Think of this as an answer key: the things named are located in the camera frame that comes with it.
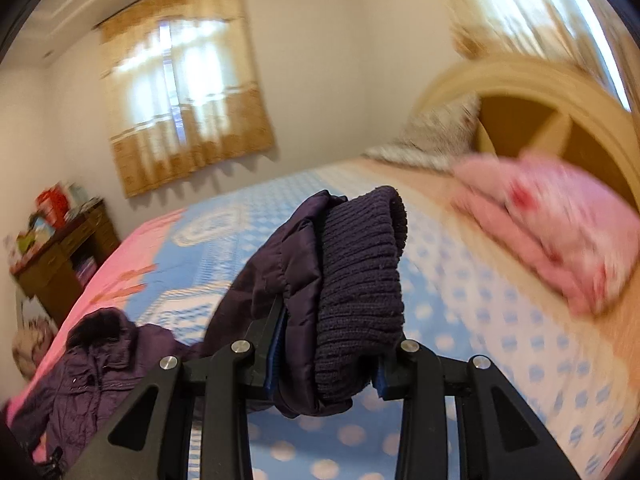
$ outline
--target bed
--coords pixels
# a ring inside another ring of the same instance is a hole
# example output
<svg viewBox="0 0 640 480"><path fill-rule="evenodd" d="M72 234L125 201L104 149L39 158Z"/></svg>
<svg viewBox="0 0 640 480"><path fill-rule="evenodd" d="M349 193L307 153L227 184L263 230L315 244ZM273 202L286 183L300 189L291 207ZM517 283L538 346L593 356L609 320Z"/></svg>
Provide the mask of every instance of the bed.
<svg viewBox="0 0 640 480"><path fill-rule="evenodd" d="M463 62L433 82L415 109L469 91L482 99L478 150L515 156L525 146L561 156L599 177L636 210L640 148L620 105L583 73L546 61L490 57ZM610 312L571 318L546 288L469 219L450 209L453 178L366 159L286 176L217 196L140 226L89 283L60 329L34 384L60 357L85 314L117 306L138 324L200 340L210 316L253 252L309 195L355 197L395 186L409 238L399 266L405 333L437 354L489 356L517 387L582 478L603 478L636 426L640 388L640 275ZM29 388L12 402L10 417ZM273 408L249 416L255 480L390 480L402 405L368 387L353 409L288 420ZM458 478L455 408L447 399L449 477ZM199 475L194 422L190 479Z"/></svg>

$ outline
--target curtain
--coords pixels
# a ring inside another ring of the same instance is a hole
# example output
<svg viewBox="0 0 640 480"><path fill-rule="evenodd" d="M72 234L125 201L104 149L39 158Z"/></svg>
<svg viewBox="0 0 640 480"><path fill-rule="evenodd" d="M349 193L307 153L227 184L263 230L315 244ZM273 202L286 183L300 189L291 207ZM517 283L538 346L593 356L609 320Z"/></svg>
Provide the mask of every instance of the curtain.
<svg viewBox="0 0 640 480"><path fill-rule="evenodd" d="M588 1L611 47L640 138L640 49L607 0Z"/></svg>
<svg viewBox="0 0 640 480"><path fill-rule="evenodd" d="M127 196L273 146L241 0L141 0L100 30Z"/></svg>
<svg viewBox="0 0 640 480"><path fill-rule="evenodd" d="M612 81L575 0L447 0L456 50L475 59L499 52L570 63L611 89Z"/></svg>

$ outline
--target arched headboard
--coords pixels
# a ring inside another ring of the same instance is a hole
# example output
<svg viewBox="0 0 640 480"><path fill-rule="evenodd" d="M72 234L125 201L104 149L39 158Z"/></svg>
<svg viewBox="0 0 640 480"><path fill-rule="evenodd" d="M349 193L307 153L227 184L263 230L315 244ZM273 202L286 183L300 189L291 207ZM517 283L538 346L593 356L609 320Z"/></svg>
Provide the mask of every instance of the arched headboard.
<svg viewBox="0 0 640 480"><path fill-rule="evenodd" d="M478 151L517 156L532 148L559 156L640 208L640 146L631 114L590 76L535 57L489 56L445 72L414 112L470 92L482 103Z"/></svg>

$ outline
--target silver bolt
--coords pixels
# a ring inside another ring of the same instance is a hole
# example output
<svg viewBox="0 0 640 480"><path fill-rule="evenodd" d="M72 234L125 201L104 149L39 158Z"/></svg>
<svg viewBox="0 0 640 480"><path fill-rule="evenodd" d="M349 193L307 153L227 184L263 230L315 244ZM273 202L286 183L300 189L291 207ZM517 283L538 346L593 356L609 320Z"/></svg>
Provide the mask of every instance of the silver bolt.
<svg viewBox="0 0 640 480"><path fill-rule="evenodd" d="M160 367L162 370L171 370L178 365L178 359L172 355L168 355L167 357L163 357L160 359Z"/></svg>
<svg viewBox="0 0 640 480"><path fill-rule="evenodd" d="M400 343L400 348L409 354L415 354L420 349L420 343L413 339L405 339Z"/></svg>
<svg viewBox="0 0 640 480"><path fill-rule="evenodd" d="M487 368L491 366L491 359L483 355L477 355L471 362L476 368L480 368L481 370L487 370Z"/></svg>
<svg viewBox="0 0 640 480"><path fill-rule="evenodd" d="M236 341L235 343L232 343L231 349L236 354L244 354L245 352L248 352L251 349L251 343L249 343L248 341L245 341L244 339L241 339Z"/></svg>

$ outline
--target wall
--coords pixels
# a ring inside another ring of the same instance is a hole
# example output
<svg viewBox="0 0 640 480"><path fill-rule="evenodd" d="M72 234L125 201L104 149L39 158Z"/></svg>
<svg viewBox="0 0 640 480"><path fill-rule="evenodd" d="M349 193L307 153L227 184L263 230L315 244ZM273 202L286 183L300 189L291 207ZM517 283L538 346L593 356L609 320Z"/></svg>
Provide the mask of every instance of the wall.
<svg viewBox="0 0 640 480"><path fill-rule="evenodd" d="M46 121L47 86L43 70L0 69L0 235L26 226L39 193L68 177L60 146ZM0 404L24 381L15 367L11 342L16 330L15 285L0 256Z"/></svg>
<svg viewBox="0 0 640 480"><path fill-rule="evenodd" d="M362 1L370 44L367 131L375 144L398 134L421 92L461 57L445 0Z"/></svg>
<svg viewBox="0 0 640 480"><path fill-rule="evenodd" d="M49 68L51 117L74 172L105 197L120 235L220 192L356 156L367 143L361 0L245 0L277 149L126 200L108 145L98 32Z"/></svg>

